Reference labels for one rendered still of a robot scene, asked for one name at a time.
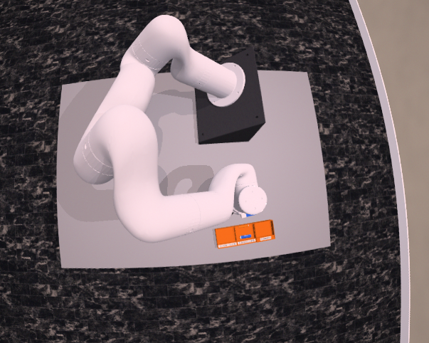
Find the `orange three-compartment bin rack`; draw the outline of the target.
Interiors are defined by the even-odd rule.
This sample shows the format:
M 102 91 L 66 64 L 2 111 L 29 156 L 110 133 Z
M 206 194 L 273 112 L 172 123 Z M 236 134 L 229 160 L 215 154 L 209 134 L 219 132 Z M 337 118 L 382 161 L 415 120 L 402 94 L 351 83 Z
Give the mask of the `orange three-compartment bin rack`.
M 248 227 L 244 228 L 239 228 L 239 225 L 234 227 L 229 226 L 230 228 L 216 228 L 216 241 L 218 240 L 218 249 L 275 239 L 273 220 L 266 221 L 258 221 L 240 225 L 249 225 Z M 240 236 L 249 234 L 251 234 L 251 238 L 240 239 Z

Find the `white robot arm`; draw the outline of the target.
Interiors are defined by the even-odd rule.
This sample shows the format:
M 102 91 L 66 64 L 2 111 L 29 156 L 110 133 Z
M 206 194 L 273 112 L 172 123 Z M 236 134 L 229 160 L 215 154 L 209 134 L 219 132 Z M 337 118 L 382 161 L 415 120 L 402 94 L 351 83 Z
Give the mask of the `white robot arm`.
M 224 223 L 233 207 L 239 214 L 255 215 L 267 203 L 250 164 L 230 164 L 219 170 L 210 192 L 172 196 L 160 192 L 157 135 L 145 115 L 154 92 L 153 74 L 172 59 L 172 77 L 206 92 L 218 107 L 233 104 L 245 86 L 239 65 L 220 65 L 193 50 L 187 40 L 183 24 L 173 16 L 158 16 L 144 28 L 124 54 L 120 72 L 73 158 L 75 172 L 89 184 L 104 184 L 114 176 L 117 217 L 132 236 L 146 243 Z

